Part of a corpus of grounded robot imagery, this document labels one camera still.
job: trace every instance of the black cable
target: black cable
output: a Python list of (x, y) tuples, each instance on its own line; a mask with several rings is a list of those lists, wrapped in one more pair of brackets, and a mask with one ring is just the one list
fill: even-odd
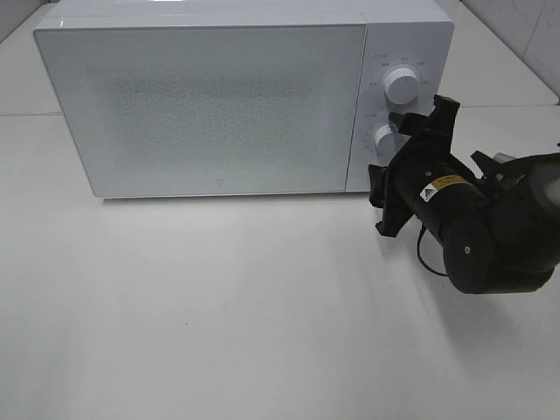
[(425, 233), (426, 233), (426, 226), (422, 225), (422, 227), (420, 228), (420, 234), (418, 235), (418, 242), (416, 243), (416, 254), (418, 255), (418, 261), (430, 273), (435, 274), (436, 276), (448, 277), (445, 273), (440, 273), (439, 271), (435, 271), (432, 267), (430, 267), (428, 264), (426, 264), (426, 262), (424, 261), (424, 259), (420, 255), (420, 244), (422, 243), (422, 238), (424, 238)]

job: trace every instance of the yellow warning sticker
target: yellow warning sticker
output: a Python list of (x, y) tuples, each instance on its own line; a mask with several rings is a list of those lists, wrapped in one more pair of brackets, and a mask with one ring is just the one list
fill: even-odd
[(444, 177), (434, 179), (425, 186), (420, 192), (420, 197), (422, 197), (422, 200), (427, 203), (439, 191), (443, 190), (447, 186), (453, 186), (455, 184), (468, 184), (468, 181), (459, 175), (445, 175)]
[(459, 175), (445, 175), (444, 177), (434, 179), (431, 183), (438, 189), (443, 190), (447, 186), (452, 186), (454, 184), (468, 184), (466, 179), (460, 177)]

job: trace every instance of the microwave glass window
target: microwave glass window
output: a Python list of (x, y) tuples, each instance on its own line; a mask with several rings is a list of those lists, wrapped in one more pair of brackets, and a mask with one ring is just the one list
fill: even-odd
[(45, 56), (98, 195), (307, 193), (345, 189), (364, 31), (97, 30), (39, 42), (64, 51)]

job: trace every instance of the microwave control panel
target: microwave control panel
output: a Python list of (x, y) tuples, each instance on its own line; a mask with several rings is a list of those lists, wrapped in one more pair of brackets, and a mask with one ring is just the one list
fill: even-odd
[(387, 165), (406, 141), (390, 112), (431, 112), (453, 23), (368, 24), (366, 31), (347, 192), (369, 191), (368, 165)]

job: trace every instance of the power knob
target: power knob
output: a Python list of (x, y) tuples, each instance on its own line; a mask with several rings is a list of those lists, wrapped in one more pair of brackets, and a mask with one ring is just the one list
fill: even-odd
[(409, 67), (397, 67), (383, 78), (385, 95), (395, 105), (404, 105), (418, 97), (420, 80), (417, 72)]
[(371, 145), (375, 147), (378, 156), (393, 156), (396, 151), (395, 132), (390, 125), (380, 127), (371, 136)]

